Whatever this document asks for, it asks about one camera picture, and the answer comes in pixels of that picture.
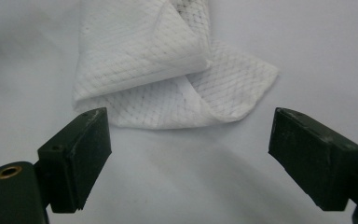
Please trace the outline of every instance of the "black mechanical part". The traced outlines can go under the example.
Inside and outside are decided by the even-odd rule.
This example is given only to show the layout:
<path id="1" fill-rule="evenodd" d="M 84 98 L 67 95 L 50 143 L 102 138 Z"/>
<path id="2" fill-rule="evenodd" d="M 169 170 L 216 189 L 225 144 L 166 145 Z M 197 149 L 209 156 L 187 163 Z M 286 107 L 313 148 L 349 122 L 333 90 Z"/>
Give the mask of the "black mechanical part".
<path id="1" fill-rule="evenodd" d="M 275 110 L 268 153 L 324 211 L 343 211 L 349 199 L 357 208 L 358 145 L 294 110 Z"/>
<path id="2" fill-rule="evenodd" d="M 0 223 L 48 223 L 55 213 L 83 209 L 111 154 L 105 108 L 79 115 L 38 149 L 39 161 L 0 167 Z"/>

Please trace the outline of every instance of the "white cloth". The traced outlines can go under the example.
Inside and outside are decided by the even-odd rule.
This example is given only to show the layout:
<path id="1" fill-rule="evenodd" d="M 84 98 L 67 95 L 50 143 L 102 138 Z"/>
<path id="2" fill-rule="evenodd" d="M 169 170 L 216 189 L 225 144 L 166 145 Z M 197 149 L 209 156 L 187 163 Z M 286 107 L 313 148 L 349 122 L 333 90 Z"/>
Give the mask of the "white cloth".
<path id="1" fill-rule="evenodd" d="M 206 0 L 82 1 L 75 108 L 117 126 L 172 129 L 243 119 L 277 69 L 210 40 Z"/>

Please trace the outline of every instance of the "white table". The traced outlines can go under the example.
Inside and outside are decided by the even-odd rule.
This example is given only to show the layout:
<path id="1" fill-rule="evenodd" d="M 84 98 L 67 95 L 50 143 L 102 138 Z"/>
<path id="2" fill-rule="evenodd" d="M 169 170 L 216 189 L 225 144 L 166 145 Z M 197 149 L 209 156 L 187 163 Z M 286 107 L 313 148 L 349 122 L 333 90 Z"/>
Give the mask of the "white table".
<path id="1" fill-rule="evenodd" d="M 277 106 L 358 143 L 358 1 L 211 0 L 213 36 L 278 66 L 240 122 L 193 130 L 111 127 L 113 154 L 83 211 L 51 223 L 351 223 L 319 209 L 267 152 Z M 0 0 L 0 166 L 72 120 L 76 0 Z"/>

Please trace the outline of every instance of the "folded cloth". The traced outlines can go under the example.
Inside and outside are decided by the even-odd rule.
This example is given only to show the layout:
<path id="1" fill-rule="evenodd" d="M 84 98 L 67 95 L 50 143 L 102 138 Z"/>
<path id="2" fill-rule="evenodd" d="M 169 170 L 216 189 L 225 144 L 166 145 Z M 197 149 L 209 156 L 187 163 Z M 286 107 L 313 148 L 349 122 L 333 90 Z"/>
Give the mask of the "folded cloth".
<path id="1" fill-rule="evenodd" d="M 74 105 L 122 127 L 174 129 L 243 119 L 278 70 L 210 39 L 207 0 L 81 2 Z"/>

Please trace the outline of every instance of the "textured white fabric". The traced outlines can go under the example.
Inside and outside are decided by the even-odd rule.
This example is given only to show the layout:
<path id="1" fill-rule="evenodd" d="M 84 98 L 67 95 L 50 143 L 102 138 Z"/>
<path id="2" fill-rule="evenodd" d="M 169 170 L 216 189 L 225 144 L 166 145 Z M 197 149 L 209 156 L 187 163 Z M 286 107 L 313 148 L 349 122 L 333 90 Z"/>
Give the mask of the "textured white fabric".
<path id="1" fill-rule="evenodd" d="M 277 69 L 211 41 L 208 14 L 206 0 L 84 0 L 76 110 L 149 129 L 243 119 Z"/>

